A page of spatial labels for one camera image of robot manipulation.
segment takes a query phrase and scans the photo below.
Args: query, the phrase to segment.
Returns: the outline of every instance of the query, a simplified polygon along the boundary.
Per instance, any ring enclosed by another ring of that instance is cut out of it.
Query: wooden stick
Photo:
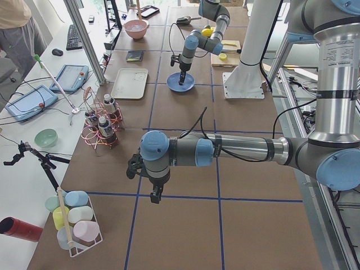
[[[136,6],[137,6],[137,14],[139,15],[139,20],[142,20],[139,0],[136,0]]]
[[[73,238],[71,237],[71,230],[70,230],[70,226],[69,226],[68,215],[66,214],[66,210],[65,210],[64,197],[62,196],[61,187],[57,188],[57,196],[58,196],[58,200],[60,202],[62,220],[64,221],[66,237],[67,237],[67,244],[72,249],[74,247]]]

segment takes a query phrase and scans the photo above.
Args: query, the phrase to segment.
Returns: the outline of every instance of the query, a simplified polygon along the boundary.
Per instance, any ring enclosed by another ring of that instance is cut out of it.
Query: black tripod
[[[50,160],[67,163],[67,164],[70,163],[70,160],[64,159],[63,157],[53,156],[50,154],[46,154],[45,156],[43,156],[36,149],[31,148],[31,146],[29,145],[28,142],[23,143],[23,141],[21,141],[21,143],[18,145],[18,148],[19,148],[20,154],[16,154],[15,156],[13,156],[11,161],[4,161],[4,165],[5,166],[13,166],[21,158],[24,157],[24,152],[30,151],[33,155],[35,155],[39,159],[39,161],[41,162],[41,167],[45,171],[45,173],[46,173],[47,177],[49,178],[55,191],[57,191],[57,188],[59,187],[59,185],[57,184],[55,177],[51,172],[51,169],[53,169],[53,170],[56,169],[56,166],[53,163],[51,163]]]

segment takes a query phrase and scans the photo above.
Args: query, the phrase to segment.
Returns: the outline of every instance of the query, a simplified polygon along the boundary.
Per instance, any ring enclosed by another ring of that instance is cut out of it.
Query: red cylinder
[[[32,242],[39,241],[42,231],[43,229],[38,226],[12,217],[5,218],[0,222],[1,234]]]

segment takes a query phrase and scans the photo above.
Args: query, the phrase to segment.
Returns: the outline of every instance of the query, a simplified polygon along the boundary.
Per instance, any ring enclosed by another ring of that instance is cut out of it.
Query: keyboard
[[[71,24],[69,26],[69,31],[67,33],[67,44],[66,44],[66,50],[77,50],[83,48],[81,44],[81,40],[79,37],[79,33],[75,27],[75,25]]]

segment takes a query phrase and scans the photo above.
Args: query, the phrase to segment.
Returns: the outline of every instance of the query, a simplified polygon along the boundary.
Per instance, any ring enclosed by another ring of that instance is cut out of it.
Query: gray clothing
[[[34,55],[41,55],[47,44],[37,22],[31,17],[22,27],[0,29],[0,47],[18,67],[24,79],[35,64]]]

